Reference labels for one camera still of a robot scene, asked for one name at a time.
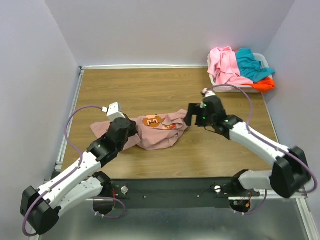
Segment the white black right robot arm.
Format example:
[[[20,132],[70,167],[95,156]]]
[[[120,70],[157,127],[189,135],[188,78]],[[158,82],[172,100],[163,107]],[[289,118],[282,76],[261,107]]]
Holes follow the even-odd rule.
[[[233,176],[230,191],[241,196],[247,190],[274,191],[283,198],[290,198],[307,184],[312,176],[304,151],[274,142],[255,131],[236,115],[228,115],[219,97],[207,96],[201,103],[190,103],[184,122],[191,126],[196,117],[198,127],[211,127],[214,133],[234,141],[271,166],[270,171],[244,169]]]

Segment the dusty pink graphic t-shirt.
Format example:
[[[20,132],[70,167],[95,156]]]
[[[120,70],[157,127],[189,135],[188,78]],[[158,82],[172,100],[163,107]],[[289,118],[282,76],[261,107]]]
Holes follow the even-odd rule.
[[[124,150],[138,146],[144,150],[163,150],[172,147],[188,128],[184,122],[185,109],[173,113],[142,115],[130,120],[136,123],[137,134],[128,138]]]

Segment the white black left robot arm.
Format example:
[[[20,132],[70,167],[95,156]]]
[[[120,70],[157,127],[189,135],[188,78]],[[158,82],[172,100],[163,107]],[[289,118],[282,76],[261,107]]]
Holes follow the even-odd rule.
[[[109,177],[100,171],[124,150],[129,138],[137,134],[136,122],[126,116],[111,122],[108,131],[93,141],[70,167],[47,183],[27,187],[21,198],[24,217],[22,232],[30,225],[35,235],[51,230],[69,209],[90,198],[104,198],[111,193]]]

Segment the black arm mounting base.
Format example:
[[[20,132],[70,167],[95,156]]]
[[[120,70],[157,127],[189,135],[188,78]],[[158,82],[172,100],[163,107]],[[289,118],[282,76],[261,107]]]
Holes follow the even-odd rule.
[[[229,208],[232,198],[240,210],[254,190],[237,190],[230,177],[103,180],[101,197],[115,197],[127,209]]]

